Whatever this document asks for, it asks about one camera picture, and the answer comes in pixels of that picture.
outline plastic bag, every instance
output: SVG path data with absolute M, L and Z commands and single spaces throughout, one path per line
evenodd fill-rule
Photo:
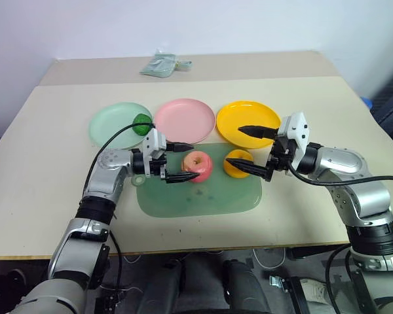
M 192 66 L 191 61 L 176 61 L 175 54 L 162 54 L 156 52 L 147 66 L 140 71 L 141 74 L 152 77 L 169 77 L 173 71 L 188 71 Z

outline orange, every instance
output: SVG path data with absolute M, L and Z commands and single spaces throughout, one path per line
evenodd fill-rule
M 253 161 L 253 156 L 249 152 L 242 149 L 234 149 L 227 154 L 223 161 L 223 169 L 230 177 L 243 179 L 249 175 L 249 173 L 243 172 L 242 170 L 237 169 L 235 166 L 232 166 L 228 161 L 226 161 L 226 158 L 240 158 Z

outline yellow plate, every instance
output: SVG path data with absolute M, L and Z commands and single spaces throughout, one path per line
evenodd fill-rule
M 256 101 L 235 101 L 217 114 L 217 129 L 230 143 L 244 148 L 261 148 L 271 145 L 272 139 L 257 139 L 238 130 L 241 126 L 266 126 L 279 128 L 281 119 L 275 111 Z

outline white wall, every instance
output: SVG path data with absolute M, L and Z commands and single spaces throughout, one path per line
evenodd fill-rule
M 393 0 L 0 0 L 0 136 L 53 58 L 319 50 L 361 95 L 393 73 Z

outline black cable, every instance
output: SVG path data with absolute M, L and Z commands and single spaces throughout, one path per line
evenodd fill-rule
M 90 165 L 90 169 L 89 172 L 87 173 L 87 177 L 86 177 L 86 181 L 84 182 L 84 187 L 83 187 L 83 193 L 85 192 L 85 190 L 87 189 L 87 185 L 89 184 L 89 180 L 90 180 L 90 176 L 92 175 L 92 171 L 94 168 L 94 165 L 96 164 L 96 161 L 98 160 L 98 156 L 100 155 L 101 152 L 103 152 L 105 150 L 105 148 L 119 135 L 121 134 L 123 131 L 129 129 L 129 128 L 133 128 L 134 126 L 149 126 L 150 129 L 155 128 L 155 125 L 153 123 L 149 123 L 149 122 L 139 122 L 139 123 L 133 123 L 130 124 L 129 126 L 126 126 L 122 129 L 120 129 L 117 133 L 115 133 L 114 135 L 112 135 L 112 137 L 110 139 L 107 140 L 107 142 L 105 144 L 103 144 L 103 146 L 100 148 L 100 150 L 98 151 L 98 153 L 95 155 L 92 164 Z
M 345 254 L 345 269 L 346 269 L 346 273 L 348 274 L 349 279 L 352 280 L 351 268 L 349 267 L 349 258 L 350 257 L 351 257 L 351 250 L 348 250 L 348 252 L 346 252 L 346 254 Z
M 326 269 L 325 269 L 325 281 L 326 281 L 326 289 L 327 289 L 327 294 L 329 294 L 329 299 L 330 302 L 332 303 L 333 309 L 335 310 L 336 314 L 341 314 L 341 311 L 339 311 L 338 305 L 336 304 L 335 297 L 332 292 L 332 288 L 330 287 L 330 267 L 332 265 L 332 261 L 337 256 L 337 254 L 343 250 L 345 250 L 347 247 L 350 247 L 351 244 L 344 244 L 338 247 L 336 250 L 330 254 L 327 262 L 326 262 Z
M 111 236 L 112 242 L 115 245 L 115 248 L 117 249 L 117 253 L 118 253 L 118 275 L 117 275 L 117 285 L 115 286 L 115 295 L 118 298 L 119 285 L 121 283 L 121 273 L 122 273 L 122 255 L 121 255 L 121 249 L 119 248 L 118 242 L 115 239 L 115 236 L 113 235 L 112 231 L 109 231 L 109 235 Z
M 355 180 L 322 182 L 322 181 L 310 180 L 302 176 L 300 173 L 297 172 L 297 170 L 294 169 L 290 161 L 288 161 L 287 167 L 294 175 L 294 177 L 296 177 L 297 179 L 302 180 L 304 183 L 316 185 L 316 186 L 344 186 L 344 185 L 359 184 L 359 183 L 366 183 L 372 181 L 393 181 L 393 175 L 377 175 L 375 177 L 367 177 L 367 178 L 361 178 Z

